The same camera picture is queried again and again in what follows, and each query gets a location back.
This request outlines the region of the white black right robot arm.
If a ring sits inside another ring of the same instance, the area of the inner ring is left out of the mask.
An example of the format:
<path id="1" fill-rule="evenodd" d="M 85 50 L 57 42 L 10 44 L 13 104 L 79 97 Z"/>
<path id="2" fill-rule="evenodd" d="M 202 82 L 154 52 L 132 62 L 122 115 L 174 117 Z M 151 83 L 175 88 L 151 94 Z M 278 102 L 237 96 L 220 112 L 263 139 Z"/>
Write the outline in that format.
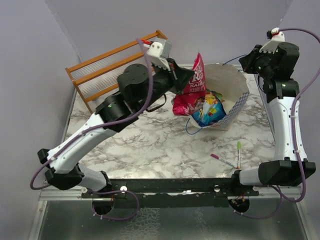
<path id="1" fill-rule="evenodd" d="M 257 168 L 241 170 L 229 189 L 240 196 L 248 186 L 278 185 L 296 187 L 316 172 L 316 164 L 308 161 L 302 143 L 299 123 L 299 84 L 291 75 L 300 56 L 299 47 L 289 42 L 277 44 L 274 52 L 263 52 L 257 44 L 239 62 L 247 74 L 263 79 L 263 91 L 271 111 L 275 152 L 272 161 Z"/>

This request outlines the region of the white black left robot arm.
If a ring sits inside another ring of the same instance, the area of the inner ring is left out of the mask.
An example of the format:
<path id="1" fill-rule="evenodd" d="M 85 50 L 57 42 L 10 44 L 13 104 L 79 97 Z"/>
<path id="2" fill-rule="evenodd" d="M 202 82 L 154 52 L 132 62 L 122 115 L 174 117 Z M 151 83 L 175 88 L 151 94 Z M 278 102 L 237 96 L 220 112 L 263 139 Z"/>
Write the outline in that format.
<path id="1" fill-rule="evenodd" d="M 48 184 L 59 190 L 81 186 L 106 197 L 112 189 L 108 175 L 81 165 L 80 160 L 137 121 L 139 111 L 146 111 L 166 92 L 180 93 L 194 74 L 191 69 L 179 67 L 172 58 L 168 70 L 154 66 L 149 71 L 140 63 L 127 66 L 117 77 L 119 90 L 106 97 L 78 131 L 59 146 L 38 151 L 40 162 L 47 164 Z"/>

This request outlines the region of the blue checkered paper bag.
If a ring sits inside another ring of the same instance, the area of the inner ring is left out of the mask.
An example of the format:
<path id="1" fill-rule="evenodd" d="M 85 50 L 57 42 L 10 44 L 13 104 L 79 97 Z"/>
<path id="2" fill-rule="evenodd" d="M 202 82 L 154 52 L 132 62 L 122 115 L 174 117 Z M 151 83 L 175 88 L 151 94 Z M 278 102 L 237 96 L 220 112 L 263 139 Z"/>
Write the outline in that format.
<path id="1" fill-rule="evenodd" d="M 232 65 L 231 62 L 239 60 L 244 55 L 234 57 L 225 63 L 206 64 L 206 85 L 211 91 L 222 95 L 222 106 L 226 115 L 208 126 L 199 126 L 192 116 L 189 116 L 185 124 L 185 131 L 194 135 L 201 130 L 227 131 L 236 120 L 249 97 L 250 91 L 247 79 L 240 65 Z"/>

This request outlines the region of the red pink snack bag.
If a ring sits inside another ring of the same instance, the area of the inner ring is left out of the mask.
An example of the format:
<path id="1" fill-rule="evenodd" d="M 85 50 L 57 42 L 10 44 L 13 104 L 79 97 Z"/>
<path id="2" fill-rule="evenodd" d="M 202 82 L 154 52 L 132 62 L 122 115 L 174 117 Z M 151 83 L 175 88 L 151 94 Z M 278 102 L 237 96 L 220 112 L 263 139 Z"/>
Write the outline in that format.
<path id="1" fill-rule="evenodd" d="M 183 94 L 176 95 L 173 99 L 172 112 L 175 116 L 190 116 L 199 111 L 206 97 L 205 65 L 202 55 L 197 54 L 192 70 L 193 77 L 188 81 Z"/>

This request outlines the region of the blue gummy snack bag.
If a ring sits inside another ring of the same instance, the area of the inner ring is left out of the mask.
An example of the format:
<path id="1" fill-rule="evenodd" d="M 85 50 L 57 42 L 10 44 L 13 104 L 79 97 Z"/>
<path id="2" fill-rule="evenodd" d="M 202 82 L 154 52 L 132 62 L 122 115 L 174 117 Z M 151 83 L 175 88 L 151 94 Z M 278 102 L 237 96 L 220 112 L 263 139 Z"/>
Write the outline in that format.
<path id="1" fill-rule="evenodd" d="M 191 116 L 200 127 L 210 126 L 222 120 L 227 114 L 223 107 L 222 95 L 218 92 L 206 90 L 205 97 L 199 97 L 196 101 L 198 111 Z"/>

